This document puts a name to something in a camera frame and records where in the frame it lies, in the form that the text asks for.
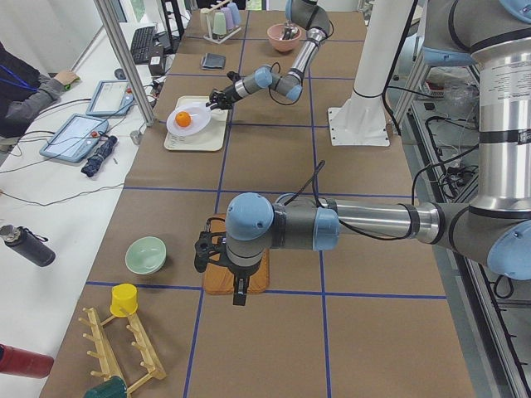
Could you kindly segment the person's hand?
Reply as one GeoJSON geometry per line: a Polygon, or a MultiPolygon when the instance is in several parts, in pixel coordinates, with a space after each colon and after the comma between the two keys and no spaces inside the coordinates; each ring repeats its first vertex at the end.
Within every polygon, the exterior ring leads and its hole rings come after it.
{"type": "Polygon", "coordinates": [[[72,70],[62,70],[56,73],[53,78],[63,86],[71,85],[80,79],[80,77],[72,70]]]}

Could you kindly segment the person's grey sleeved forearm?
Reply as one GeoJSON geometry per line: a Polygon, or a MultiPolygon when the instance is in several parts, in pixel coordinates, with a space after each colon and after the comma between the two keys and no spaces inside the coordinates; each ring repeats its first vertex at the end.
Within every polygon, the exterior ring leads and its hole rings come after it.
{"type": "Polygon", "coordinates": [[[48,105],[57,101],[65,92],[64,85],[55,78],[39,77],[37,91],[27,99],[10,100],[1,97],[1,137],[22,136],[37,115],[48,105]]]}

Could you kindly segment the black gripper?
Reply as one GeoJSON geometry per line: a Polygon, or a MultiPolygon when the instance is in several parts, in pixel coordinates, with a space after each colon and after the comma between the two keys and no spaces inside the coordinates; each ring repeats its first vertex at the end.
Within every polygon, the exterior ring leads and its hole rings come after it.
{"type": "Polygon", "coordinates": [[[230,110],[233,109],[234,104],[238,100],[239,94],[232,87],[227,87],[224,90],[214,89],[209,95],[209,99],[206,106],[210,110],[230,110]]]}
{"type": "Polygon", "coordinates": [[[247,290],[251,283],[251,276],[256,274],[263,260],[264,255],[244,258],[227,254],[229,261],[228,269],[234,276],[233,279],[233,300],[235,306],[245,306],[247,290]]]}

